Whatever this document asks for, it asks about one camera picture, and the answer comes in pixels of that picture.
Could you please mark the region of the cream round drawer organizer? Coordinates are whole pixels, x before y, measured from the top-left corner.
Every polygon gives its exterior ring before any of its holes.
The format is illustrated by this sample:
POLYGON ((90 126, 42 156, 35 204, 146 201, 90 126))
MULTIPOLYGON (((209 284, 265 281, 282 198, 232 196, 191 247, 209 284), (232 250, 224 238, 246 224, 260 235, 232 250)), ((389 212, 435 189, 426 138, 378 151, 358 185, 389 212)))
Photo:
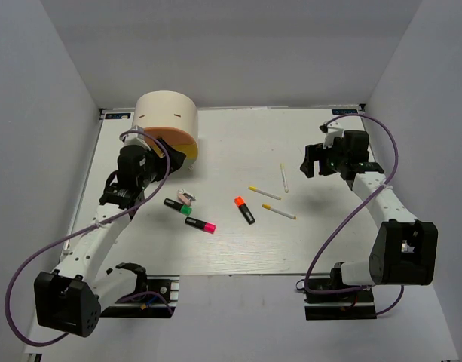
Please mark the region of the cream round drawer organizer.
POLYGON ((198 111, 186 95, 170 91, 152 91, 136 102, 133 125, 185 154, 182 167, 192 169, 198 157, 198 111))

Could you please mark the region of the bright yellow cap white marker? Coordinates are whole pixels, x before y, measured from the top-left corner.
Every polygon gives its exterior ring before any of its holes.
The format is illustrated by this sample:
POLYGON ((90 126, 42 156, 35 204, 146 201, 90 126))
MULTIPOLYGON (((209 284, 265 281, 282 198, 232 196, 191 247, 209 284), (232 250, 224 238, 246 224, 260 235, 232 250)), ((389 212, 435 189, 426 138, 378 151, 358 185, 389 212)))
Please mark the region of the bright yellow cap white marker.
POLYGON ((261 190, 255 186, 248 186, 248 189, 252 192, 256 192, 256 193, 259 193, 260 195, 264 195, 266 197, 269 197, 269 198, 273 198, 275 200, 281 200, 282 198, 278 195, 275 195, 273 193, 270 193, 270 192, 266 192, 264 190, 261 190))

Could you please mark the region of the dark yellow cap white marker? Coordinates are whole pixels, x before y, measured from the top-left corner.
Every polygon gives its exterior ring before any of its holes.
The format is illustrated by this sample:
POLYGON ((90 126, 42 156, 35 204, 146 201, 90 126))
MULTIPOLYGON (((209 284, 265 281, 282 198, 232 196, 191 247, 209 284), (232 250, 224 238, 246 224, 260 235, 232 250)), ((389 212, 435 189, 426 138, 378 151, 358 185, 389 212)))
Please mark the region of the dark yellow cap white marker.
POLYGON ((288 219, 294 219, 294 220, 297 219, 297 216, 296 216, 296 215, 291 214, 291 213, 287 213, 287 212, 282 211, 282 210, 278 210, 277 208, 272 207, 270 204, 262 204, 262 207, 263 207, 264 209, 266 209, 266 210, 269 210, 269 211, 271 211, 271 212, 273 212, 273 213, 276 213, 276 214, 279 214, 279 215, 281 215, 281 216, 284 216, 284 217, 286 217, 286 218, 288 218, 288 219))

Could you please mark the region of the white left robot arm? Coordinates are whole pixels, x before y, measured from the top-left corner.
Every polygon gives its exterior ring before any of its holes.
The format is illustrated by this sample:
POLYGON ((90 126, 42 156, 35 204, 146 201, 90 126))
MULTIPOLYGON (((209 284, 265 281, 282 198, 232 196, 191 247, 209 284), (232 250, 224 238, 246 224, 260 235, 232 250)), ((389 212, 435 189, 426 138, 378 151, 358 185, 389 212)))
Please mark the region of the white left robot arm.
POLYGON ((38 324, 76 336, 89 336, 108 307, 121 299, 139 301, 148 294, 144 267, 121 262, 97 274, 118 236, 134 218, 150 183, 162 183, 183 165, 186 156, 162 138, 163 155, 142 140, 120 149, 117 169, 106 180, 93 219, 72 252, 52 272, 42 271, 34 282, 38 324))

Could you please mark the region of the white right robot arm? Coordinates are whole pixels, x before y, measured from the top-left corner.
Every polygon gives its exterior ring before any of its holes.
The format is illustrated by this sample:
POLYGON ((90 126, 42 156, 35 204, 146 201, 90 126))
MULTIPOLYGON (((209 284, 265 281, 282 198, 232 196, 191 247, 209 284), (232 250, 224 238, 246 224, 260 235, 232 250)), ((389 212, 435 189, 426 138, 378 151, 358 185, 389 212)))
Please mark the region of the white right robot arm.
POLYGON ((368 256, 337 262, 329 273, 329 282, 314 288, 315 293, 331 293, 341 301, 348 300, 359 288, 429 285, 434 276, 437 227, 420 221, 406 209, 387 184, 382 167, 369 160, 368 147, 365 131, 334 131, 323 143, 306 146, 300 166, 308 178, 339 174, 378 228, 368 256))

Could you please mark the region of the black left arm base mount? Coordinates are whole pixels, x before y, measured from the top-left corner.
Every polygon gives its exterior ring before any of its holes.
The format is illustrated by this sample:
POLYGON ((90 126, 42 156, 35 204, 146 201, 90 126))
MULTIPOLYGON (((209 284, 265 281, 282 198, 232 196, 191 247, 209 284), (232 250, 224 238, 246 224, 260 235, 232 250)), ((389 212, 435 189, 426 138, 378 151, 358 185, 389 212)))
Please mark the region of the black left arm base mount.
POLYGON ((148 276, 151 294, 133 297, 105 309, 102 318, 168 319, 172 315, 164 301, 175 311, 179 299, 180 276, 148 276))

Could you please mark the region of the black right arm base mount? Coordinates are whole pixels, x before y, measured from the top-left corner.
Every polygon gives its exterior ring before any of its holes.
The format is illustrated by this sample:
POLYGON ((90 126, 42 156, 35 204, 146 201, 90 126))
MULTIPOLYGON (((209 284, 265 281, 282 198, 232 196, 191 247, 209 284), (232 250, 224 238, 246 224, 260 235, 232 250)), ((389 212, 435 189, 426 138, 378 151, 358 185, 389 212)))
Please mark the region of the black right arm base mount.
POLYGON ((295 284, 304 294, 307 321, 354 321, 376 319, 374 296, 371 290, 342 294, 312 294, 304 288, 304 278, 295 284))

